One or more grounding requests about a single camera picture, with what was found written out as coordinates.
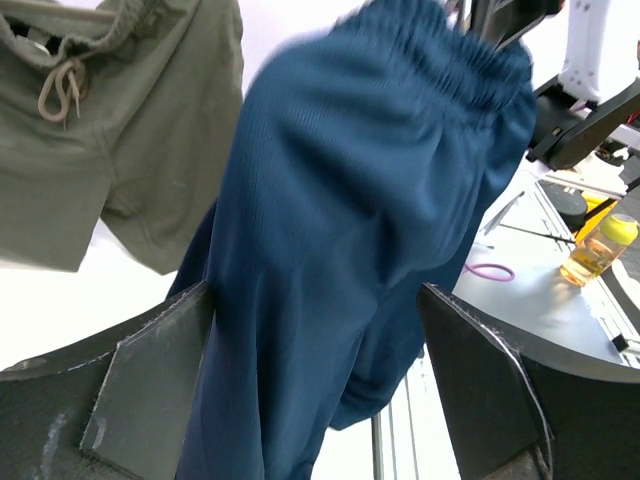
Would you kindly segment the navy blue shorts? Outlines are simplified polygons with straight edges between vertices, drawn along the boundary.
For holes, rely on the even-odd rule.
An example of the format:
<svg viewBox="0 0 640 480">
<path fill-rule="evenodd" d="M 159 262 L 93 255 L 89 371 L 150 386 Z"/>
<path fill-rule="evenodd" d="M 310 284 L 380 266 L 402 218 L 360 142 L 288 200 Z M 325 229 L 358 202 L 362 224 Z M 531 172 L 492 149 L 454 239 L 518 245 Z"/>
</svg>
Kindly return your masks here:
<svg viewBox="0 0 640 480">
<path fill-rule="evenodd" d="M 385 407 L 420 286 L 455 286 L 528 146 L 531 72 L 434 1 L 367 3 L 261 69 L 172 286 L 216 305 L 178 478 L 307 479 Z"/>
</svg>

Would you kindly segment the olive green shorts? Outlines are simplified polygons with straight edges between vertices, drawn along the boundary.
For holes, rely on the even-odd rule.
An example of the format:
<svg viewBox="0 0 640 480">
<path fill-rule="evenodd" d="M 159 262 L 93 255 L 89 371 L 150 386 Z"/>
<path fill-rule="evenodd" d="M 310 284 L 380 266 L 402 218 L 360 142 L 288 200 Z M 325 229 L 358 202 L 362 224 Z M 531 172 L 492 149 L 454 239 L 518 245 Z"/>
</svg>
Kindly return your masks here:
<svg viewBox="0 0 640 480">
<path fill-rule="evenodd" d="M 109 24 L 1 15 L 1 256 L 80 267 L 98 223 L 175 270 L 242 105 L 235 1 L 105 1 Z"/>
</svg>

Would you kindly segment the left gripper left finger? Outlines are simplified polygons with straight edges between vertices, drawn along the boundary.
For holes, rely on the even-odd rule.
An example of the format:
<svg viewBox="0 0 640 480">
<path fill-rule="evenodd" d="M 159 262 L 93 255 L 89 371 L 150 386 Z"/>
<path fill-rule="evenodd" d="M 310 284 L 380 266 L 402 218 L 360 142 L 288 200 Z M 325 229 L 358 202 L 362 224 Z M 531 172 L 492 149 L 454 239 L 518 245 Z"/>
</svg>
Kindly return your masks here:
<svg viewBox="0 0 640 480">
<path fill-rule="evenodd" d="M 173 478 L 213 316 L 199 283 L 2 371 L 2 478 Z"/>
</svg>

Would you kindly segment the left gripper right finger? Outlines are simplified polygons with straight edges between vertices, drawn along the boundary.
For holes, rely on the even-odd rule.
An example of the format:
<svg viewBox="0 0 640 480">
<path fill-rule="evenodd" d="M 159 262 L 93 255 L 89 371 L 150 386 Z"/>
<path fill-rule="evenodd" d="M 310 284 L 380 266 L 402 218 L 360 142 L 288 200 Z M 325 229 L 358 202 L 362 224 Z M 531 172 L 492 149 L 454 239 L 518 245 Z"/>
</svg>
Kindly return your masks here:
<svg viewBox="0 0 640 480">
<path fill-rule="evenodd" d="M 462 478 L 638 478 L 638 370 L 433 285 L 420 288 L 417 308 Z"/>
</svg>

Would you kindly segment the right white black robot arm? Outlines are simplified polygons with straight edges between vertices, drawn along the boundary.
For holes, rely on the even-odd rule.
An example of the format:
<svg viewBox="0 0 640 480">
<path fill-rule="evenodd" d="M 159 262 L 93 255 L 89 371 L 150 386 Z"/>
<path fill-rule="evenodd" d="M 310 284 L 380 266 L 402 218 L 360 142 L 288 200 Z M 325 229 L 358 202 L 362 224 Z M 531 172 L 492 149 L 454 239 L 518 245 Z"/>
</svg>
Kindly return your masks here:
<svg viewBox="0 0 640 480">
<path fill-rule="evenodd" d="M 536 89 L 527 158 L 570 169 L 639 109 L 636 1 L 461 1 L 457 26 L 503 49 L 546 18 L 568 15 L 558 74 Z"/>
</svg>

